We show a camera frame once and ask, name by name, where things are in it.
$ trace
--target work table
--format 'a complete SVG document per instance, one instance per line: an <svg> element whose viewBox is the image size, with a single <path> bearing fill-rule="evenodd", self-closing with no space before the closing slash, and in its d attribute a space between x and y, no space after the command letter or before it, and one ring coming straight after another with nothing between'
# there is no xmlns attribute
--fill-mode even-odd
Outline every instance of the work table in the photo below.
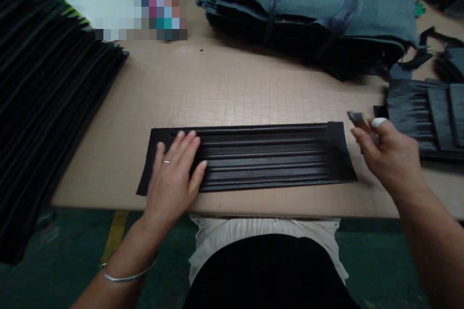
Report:
<svg viewBox="0 0 464 309"><path fill-rule="evenodd" d="M260 46L211 28L188 0L186 41L125 41L130 52L51 200L58 207L142 210L136 196L154 127L238 126L343 121L358 182L200 193L190 211L209 215L391 217L398 211L369 172L350 133L347 110L373 116L388 84L377 76L342 83ZM418 31L464 40L462 22L425 5ZM443 46L429 39L434 53ZM405 60L414 55L410 50ZM434 77L432 60L413 78ZM424 162L427 182L464 220L464 167Z"/></svg>

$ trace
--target folded fabric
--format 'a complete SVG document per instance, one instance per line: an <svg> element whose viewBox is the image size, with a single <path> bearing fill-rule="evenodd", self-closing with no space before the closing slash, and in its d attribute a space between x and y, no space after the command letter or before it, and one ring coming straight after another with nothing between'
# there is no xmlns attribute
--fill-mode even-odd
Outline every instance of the folded fabric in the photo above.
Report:
<svg viewBox="0 0 464 309"><path fill-rule="evenodd" d="M210 24L260 42L340 79L391 69L411 46L422 48L414 0L197 0Z"/></svg>
<svg viewBox="0 0 464 309"><path fill-rule="evenodd" d="M16 264L129 53L64 0L0 0L0 32L0 262Z"/></svg>
<svg viewBox="0 0 464 309"><path fill-rule="evenodd" d="M440 81L392 80L387 93L390 121L419 143L421 158L464 163L460 85Z"/></svg>

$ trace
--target wrist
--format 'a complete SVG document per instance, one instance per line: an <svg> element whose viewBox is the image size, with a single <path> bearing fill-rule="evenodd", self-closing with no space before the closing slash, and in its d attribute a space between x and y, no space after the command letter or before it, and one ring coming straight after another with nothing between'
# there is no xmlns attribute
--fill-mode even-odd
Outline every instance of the wrist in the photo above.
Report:
<svg viewBox="0 0 464 309"><path fill-rule="evenodd" d="M156 236L161 239L166 237L175 224L175 221L158 216L151 216L147 213L144 213L137 222L141 234L145 236Z"/></svg>

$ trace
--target black pleated fabric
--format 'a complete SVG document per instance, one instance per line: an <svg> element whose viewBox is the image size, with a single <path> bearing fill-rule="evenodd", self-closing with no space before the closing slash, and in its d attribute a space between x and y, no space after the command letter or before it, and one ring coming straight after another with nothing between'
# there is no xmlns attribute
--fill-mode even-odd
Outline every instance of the black pleated fabric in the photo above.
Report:
<svg viewBox="0 0 464 309"><path fill-rule="evenodd" d="M0 52L0 262L16 264L129 53L64 0L0 0Z"/></svg>
<svg viewBox="0 0 464 309"><path fill-rule="evenodd" d="M153 171L156 145L169 148L176 134L192 128L151 131L138 195L145 196ZM304 186L356 181L343 122L278 126L194 128L202 143L192 170L208 167L200 192Z"/></svg>
<svg viewBox="0 0 464 309"><path fill-rule="evenodd" d="M418 141L421 158L464 163L464 152L453 145L456 137L451 131L461 129L463 113L451 117L449 88L440 81L392 80L388 116L400 132Z"/></svg>

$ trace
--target silver bracelet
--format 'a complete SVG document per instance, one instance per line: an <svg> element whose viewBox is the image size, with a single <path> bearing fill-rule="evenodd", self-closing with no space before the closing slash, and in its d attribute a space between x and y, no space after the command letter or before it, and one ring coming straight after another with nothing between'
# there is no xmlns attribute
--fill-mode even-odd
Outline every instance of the silver bracelet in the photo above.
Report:
<svg viewBox="0 0 464 309"><path fill-rule="evenodd" d="M158 261L158 253L156 253L155 260L153 261L153 263L147 269L145 269L142 273L139 273L137 275L133 275L133 276L130 276L130 277L126 277L126 278L113 278L111 275L108 275L108 273L106 272L106 266L108 265L108 262L103 263L101 265L100 269L103 269L103 276L108 281L111 281L111 282L128 282L128 281L136 280L139 277L141 277L142 275L144 275L145 273L147 273L155 265L156 261Z"/></svg>

